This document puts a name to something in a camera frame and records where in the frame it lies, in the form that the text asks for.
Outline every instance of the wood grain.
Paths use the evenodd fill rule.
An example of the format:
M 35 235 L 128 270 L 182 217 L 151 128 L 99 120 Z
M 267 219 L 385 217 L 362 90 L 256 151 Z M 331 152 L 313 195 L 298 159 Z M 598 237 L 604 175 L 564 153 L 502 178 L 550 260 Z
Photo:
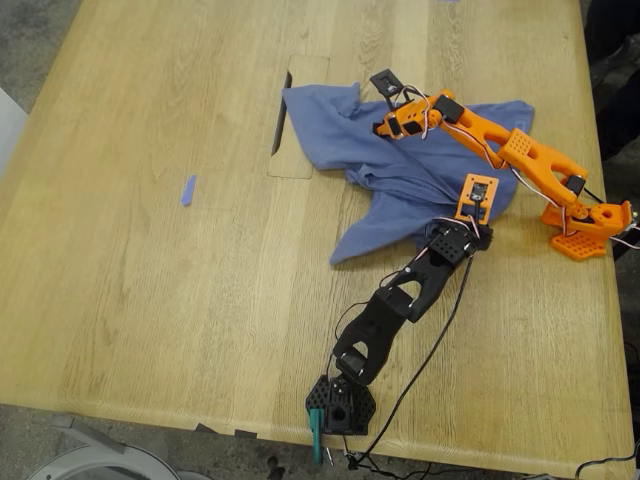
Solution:
M 581 28 L 572 0 L 85 0 L 0 184 L 0 402 L 310 443 L 304 398 L 339 314 L 413 249 L 330 268 L 368 193 L 268 175 L 291 55 L 328 58 L 327 83 L 367 100 L 387 67 L 465 103 L 525 100 L 532 135 L 602 193 Z M 542 209 L 520 189 L 495 222 L 377 452 L 571 477 L 631 451 L 613 262 L 551 249 Z M 371 432 L 459 280 L 400 331 Z

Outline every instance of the blue towel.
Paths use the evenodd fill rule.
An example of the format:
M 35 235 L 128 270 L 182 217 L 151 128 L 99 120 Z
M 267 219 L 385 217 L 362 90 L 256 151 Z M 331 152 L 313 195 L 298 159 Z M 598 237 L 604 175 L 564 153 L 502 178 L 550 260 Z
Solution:
M 347 180 L 373 191 L 367 214 L 351 225 L 329 262 L 411 237 L 425 243 L 425 227 L 434 216 L 455 214 L 468 173 L 499 179 L 491 218 L 509 204 L 516 179 L 494 170 L 441 129 L 422 140 L 416 135 L 385 140 L 372 131 L 388 112 L 385 102 L 360 103 L 360 85 L 307 85 L 282 91 L 287 112 L 307 158 L 318 170 L 343 169 Z M 528 132 L 533 107 L 521 101 L 469 107 L 508 130 Z

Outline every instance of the blue tape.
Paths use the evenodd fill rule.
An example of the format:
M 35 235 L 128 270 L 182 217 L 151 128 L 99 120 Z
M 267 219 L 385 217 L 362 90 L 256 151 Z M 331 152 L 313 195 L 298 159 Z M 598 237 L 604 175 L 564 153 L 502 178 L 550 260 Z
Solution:
M 196 176 L 191 175 L 189 180 L 187 180 L 187 184 L 184 186 L 184 192 L 182 192 L 182 197 L 180 197 L 180 203 L 182 203 L 183 207 L 188 207 L 191 205 L 191 199 L 193 198 L 193 189 L 196 186 Z

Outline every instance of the concrete floor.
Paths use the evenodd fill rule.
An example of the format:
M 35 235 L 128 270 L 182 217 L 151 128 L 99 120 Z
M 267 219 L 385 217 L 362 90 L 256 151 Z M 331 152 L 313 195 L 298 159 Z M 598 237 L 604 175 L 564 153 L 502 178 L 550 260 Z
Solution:
M 589 0 L 581 0 L 583 6 Z M 80 0 L 2 0 L 0 2 L 0 87 L 27 112 L 31 110 L 56 52 L 75 15 Z M 610 76 L 596 91 L 596 106 L 606 101 L 616 86 L 624 83 L 632 69 Z M 607 198 L 624 198 L 640 205 L 640 141 L 629 145 L 605 169 Z M 640 295 L 635 279 L 640 253 L 628 253 L 616 265 L 620 308 L 625 339 L 640 347 Z M 68 450 L 73 442 L 48 426 L 50 414 L 39 410 L 0 405 L 0 480 L 25 479 L 39 465 Z M 118 441 L 147 447 L 166 455 L 176 469 L 192 470 L 213 479 L 264 479 L 267 459 L 275 455 L 286 468 L 285 478 L 352 480 L 379 478 L 365 472 L 350 472 L 339 452 L 336 466 L 316 467 L 308 447 L 241 439 L 217 434 L 149 427 L 102 419 L 85 419 Z M 426 464 L 377 457 L 381 468 L 406 474 Z M 446 466 L 436 465 L 434 471 Z M 508 479 L 515 474 L 472 470 L 443 474 L 449 479 Z

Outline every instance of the green clip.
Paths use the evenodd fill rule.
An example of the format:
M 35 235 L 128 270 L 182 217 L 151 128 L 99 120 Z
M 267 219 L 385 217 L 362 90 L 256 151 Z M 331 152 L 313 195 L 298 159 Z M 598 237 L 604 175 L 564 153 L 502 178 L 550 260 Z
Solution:
M 324 408 L 312 408 L 309 423 L 313 434 L 313 463 L 322 465 L 322 431 L 324 430 Z

